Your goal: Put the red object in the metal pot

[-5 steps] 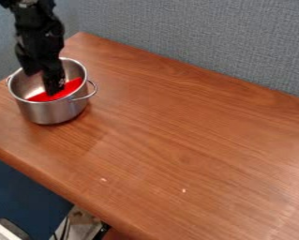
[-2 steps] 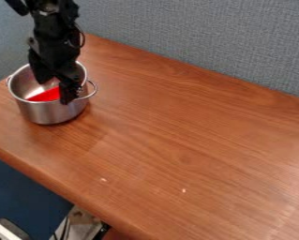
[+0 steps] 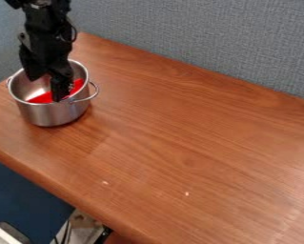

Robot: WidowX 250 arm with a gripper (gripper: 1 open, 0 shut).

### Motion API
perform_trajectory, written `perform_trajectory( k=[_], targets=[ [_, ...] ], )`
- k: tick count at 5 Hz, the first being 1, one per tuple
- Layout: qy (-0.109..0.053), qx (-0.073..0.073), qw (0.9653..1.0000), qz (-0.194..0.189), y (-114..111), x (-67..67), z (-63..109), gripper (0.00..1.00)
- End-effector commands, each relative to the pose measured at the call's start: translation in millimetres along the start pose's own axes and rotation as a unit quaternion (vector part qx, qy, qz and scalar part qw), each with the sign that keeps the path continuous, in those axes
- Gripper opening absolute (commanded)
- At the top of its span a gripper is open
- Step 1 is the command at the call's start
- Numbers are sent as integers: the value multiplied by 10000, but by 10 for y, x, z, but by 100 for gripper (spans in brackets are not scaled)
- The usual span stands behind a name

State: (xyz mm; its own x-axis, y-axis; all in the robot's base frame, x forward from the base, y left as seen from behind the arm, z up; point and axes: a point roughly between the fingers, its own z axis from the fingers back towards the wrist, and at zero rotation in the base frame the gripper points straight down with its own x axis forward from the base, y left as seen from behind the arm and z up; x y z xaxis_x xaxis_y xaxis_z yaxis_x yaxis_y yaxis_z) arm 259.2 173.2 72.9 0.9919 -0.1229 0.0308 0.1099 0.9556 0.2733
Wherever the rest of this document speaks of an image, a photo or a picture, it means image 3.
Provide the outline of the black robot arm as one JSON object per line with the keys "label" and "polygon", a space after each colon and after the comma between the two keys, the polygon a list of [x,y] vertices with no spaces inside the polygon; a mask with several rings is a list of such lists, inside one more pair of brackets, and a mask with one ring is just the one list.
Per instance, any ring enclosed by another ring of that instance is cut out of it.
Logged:
{"label": "black robot arm", "polygon": [[60,102],[68,95],[74,83],[70,64],[72,43],[76,40],[68,13],[71,0],[4,0],[23,10],[24,32],[18,36],[19,59],[27,77],[36,81],[50,76],[51,96]]}

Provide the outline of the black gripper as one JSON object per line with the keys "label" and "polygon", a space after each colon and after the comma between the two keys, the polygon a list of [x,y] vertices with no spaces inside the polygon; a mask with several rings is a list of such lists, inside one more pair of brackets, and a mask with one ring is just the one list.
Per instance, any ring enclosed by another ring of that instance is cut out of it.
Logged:
{"label": "black gripper", "polygon": [[72,24],[27,22],[18,39],[19,59],[27,77],[35,81],[50,74],[52,101],[60,102],[70,95],[74,83],[70,67],[70,52],[75,40]]}

